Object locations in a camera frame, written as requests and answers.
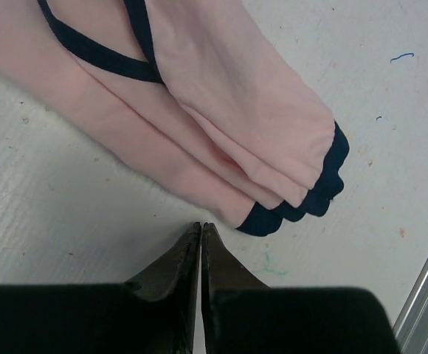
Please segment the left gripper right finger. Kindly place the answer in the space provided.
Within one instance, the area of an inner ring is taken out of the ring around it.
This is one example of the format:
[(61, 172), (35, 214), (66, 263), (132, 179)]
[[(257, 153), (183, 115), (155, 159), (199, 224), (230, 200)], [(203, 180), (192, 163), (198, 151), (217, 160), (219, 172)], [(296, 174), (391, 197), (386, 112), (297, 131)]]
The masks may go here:
[(270, 288), (223, 244), (201, 234), (201, 311), (208, 353), (400, 353), (387, 314), (351, 287)]

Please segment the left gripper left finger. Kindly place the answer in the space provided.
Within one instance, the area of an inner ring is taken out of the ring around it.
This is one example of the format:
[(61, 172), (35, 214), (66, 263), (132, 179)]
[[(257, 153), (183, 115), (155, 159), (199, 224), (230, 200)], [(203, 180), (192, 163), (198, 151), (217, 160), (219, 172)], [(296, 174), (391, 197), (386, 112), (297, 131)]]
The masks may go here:
[(0, 285), (0, 353), (191, 353), (200, 236), (121, 283)]

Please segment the pink underwear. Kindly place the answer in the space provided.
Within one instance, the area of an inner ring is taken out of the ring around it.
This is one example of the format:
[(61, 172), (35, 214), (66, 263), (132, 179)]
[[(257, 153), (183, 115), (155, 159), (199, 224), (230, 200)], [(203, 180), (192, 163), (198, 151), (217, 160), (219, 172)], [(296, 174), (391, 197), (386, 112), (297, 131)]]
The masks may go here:
[(248, 235), (343, 190), (344, 133), (241, 1), (0, 1), (0, 72)]

